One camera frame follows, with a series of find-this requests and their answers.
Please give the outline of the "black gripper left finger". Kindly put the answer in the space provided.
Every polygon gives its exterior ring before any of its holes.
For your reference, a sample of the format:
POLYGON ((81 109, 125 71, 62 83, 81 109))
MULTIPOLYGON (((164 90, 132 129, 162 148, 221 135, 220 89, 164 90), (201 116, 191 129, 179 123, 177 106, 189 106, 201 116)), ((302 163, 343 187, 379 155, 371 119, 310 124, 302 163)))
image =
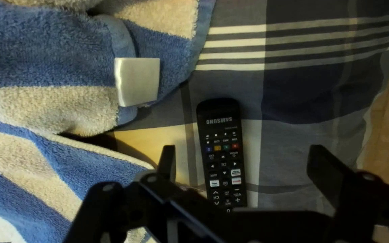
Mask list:
POLYGON ((175 181, 175 147, 164 146, 159 158, 156 171, 167 181, 175 181))

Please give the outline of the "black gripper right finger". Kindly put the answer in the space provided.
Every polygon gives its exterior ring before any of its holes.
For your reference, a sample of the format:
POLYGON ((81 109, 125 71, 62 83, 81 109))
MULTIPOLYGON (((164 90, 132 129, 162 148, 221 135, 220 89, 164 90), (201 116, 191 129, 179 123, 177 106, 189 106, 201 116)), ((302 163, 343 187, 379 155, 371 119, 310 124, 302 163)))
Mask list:
POLYGON ((313 144, 309 147, 306 175, 321 193, 329 214, 351 205, 357 197, 355 171, 324 146, 313 144))

